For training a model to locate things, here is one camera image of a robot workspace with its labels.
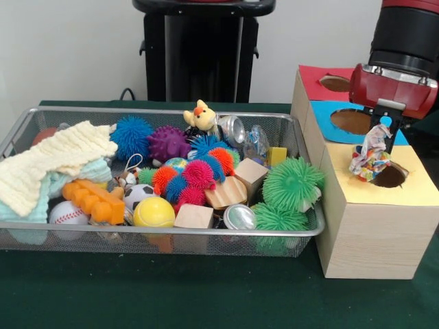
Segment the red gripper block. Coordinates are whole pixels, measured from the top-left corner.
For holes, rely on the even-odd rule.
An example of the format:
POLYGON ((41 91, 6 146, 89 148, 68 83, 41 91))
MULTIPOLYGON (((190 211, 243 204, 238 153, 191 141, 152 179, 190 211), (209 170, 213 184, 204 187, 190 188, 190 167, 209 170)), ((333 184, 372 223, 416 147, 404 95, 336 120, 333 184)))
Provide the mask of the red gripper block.
POLYGON ((381 123, 377 106, 402 112, 390 115, 390 154, 403 116, 423 119, 431 110, 437 94, 436 80, 382 66, 358 64, 350 78, 350 102, 373 108, 370 110, 370 129, 381 123))

